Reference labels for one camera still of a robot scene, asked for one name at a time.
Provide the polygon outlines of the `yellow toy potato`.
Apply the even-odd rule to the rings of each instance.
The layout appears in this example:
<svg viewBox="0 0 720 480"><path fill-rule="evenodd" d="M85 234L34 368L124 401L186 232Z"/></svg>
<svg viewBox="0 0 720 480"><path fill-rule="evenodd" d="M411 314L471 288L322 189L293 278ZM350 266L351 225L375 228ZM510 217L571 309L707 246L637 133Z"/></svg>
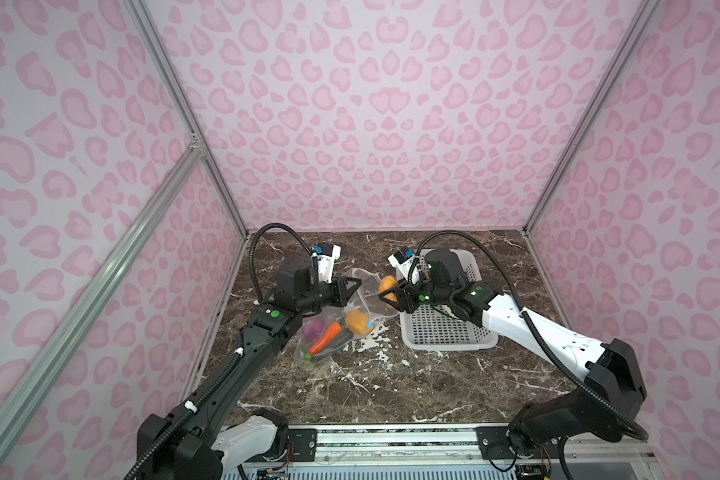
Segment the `yellow toy potato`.
<svg viewBox="0 0 720 480"><path fill-rule="evenodd" d="M345 325L358 337L365 337L374 329L373 321L362 310L349 311L345 316Z"/></svg>

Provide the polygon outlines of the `purple toy onion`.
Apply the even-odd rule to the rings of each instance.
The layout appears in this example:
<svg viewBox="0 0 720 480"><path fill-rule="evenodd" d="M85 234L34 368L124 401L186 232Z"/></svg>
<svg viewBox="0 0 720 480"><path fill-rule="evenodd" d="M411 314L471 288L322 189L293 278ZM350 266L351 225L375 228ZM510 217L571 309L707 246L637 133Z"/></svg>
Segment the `purple toy onion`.
<svg viewBox="0 0 720 480"><path fill-rule="evenodd" d="M302 326L300 332L301 332L302 338L307 343L312 343L312 342L319 340L322 337L326 328L327 328L327 326L326 326L326 322L324 319L313 318L313 319L309 320L308 322L306 322Z"/></svg>

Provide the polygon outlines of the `brown toy bread roll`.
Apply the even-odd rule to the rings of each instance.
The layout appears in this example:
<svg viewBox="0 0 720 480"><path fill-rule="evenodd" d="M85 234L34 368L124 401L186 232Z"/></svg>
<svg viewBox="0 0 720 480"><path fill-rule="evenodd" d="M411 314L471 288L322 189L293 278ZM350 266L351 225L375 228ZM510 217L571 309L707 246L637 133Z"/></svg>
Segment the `brown toy bread roll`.
<svg viewBox="0 0 720 480"><path fill-rule="evenodd" d="M394 276L385 276L378 287L378 294L379 298L384 302L397 302L396 294L395 294L395 288L397 287L398 282L397 279Z"/></svg>

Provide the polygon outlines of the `dark toy eggplant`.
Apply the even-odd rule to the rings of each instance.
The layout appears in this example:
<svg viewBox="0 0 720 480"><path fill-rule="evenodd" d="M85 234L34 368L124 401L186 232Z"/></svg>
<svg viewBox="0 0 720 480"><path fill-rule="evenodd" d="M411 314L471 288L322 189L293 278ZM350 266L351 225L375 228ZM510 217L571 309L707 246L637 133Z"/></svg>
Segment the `dark toy eggplant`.
<svg viewBox="0 0 720 480"><path fill-rule="evenodd" d="M304 355L304 361L306 363L319 363L333 354L335 354L337 351L339 351L341 348L343 348L346 344L350 343L355 339L355 335L347 330L346 332L343 332L336 336L334 339L332 339L325 348L323 348L320 352L312 355L310 353L306 353Z"/></svg>

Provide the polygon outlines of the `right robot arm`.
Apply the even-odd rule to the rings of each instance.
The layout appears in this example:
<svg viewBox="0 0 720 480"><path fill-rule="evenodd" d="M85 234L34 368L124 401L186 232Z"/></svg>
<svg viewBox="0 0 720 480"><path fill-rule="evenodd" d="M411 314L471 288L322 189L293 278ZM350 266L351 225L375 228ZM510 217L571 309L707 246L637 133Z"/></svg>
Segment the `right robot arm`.
<svg viewBox="0 0 720 480"><path fill-rule="evenodd" d="M574 383L571 392L527 404L515 415L505 440L514 454L530 457L548 442L581 434L607 442L647 438L635 421L647 391L629 344L587 337L519 306L511 294L468 273L466 260L454 250L421 255L398 250L388 261L397 283L380 290L379 298L390 307L409 315L429 308L485 328L536 354Z"/></svg>

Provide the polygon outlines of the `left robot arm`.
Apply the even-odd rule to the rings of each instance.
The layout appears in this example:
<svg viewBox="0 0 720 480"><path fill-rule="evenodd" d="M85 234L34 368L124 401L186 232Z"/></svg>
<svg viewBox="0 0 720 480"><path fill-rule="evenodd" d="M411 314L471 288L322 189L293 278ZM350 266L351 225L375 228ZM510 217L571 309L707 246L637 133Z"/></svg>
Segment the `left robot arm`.
<svg viewBox="0 0 720 480"><path fill-rule="evenodd" d="M261 370L302 327L309 314L344 307L362 284L356 277L321 273L319 257L289 257L274 288L262 295L237 346L219 367L167 415L150 415L137 432L129 479L220 479L232 467L271 450L282 426L268 417L243 425L237 441L221 447L222 426Z"/></svg>

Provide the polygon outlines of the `clear zip top bag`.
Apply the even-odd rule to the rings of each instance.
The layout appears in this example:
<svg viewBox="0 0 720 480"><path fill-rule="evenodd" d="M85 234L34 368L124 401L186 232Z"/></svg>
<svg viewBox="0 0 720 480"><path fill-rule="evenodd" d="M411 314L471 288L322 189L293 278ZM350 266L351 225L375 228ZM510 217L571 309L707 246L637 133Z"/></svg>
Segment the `clear zip top bag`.
<svg viewBox="0 0 720 480"><path fill-rule="evenodd" d="M349 330L345 325L345 316L349 311L362 310L364 311L374 323L374 329L365 337L358 337L355 335L355 339L350 343L346 344L343 348L337 351L332 356L347 352L355 343L359 341L369 340L372 334L379 333L381 327L391 318L395 317L398 312L390 305L380 300L378 297L378 287L381 280L385 277L379 273L371 273L361 268L352 268L347 272L350 277L359 278L362 280L362 286L349 300L348 304L344 307L325 307L322 312L314 318L322 318L326 322L326 330L334 323L338 322L342 325L343 329L341 333ZM300 365L314 366L323 362L326 362L329 358L319 363L306 363L304 361L304 355L309 353L311 346L316 342L307 343L301 335L300 330L296 336L296 345L293 354L294 361Z"/></svg>

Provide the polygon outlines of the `orange toy carrot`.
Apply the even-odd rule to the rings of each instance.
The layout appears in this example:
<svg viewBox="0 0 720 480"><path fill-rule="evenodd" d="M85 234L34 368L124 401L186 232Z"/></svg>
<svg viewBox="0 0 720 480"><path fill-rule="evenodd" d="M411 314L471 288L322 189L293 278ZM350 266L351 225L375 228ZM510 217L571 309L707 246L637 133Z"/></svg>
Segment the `orange toy carrot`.
<svg viewBox="0 0 720 480"><path fill-rule="evenodd" d="M325 349L328 344L336 338L342 331L343 327L340 323L334 322L332 323L326 332L320 337L319 340L317 340L310 348L309 354L314 357L318 353L320 353L323 349Z"/></svg>

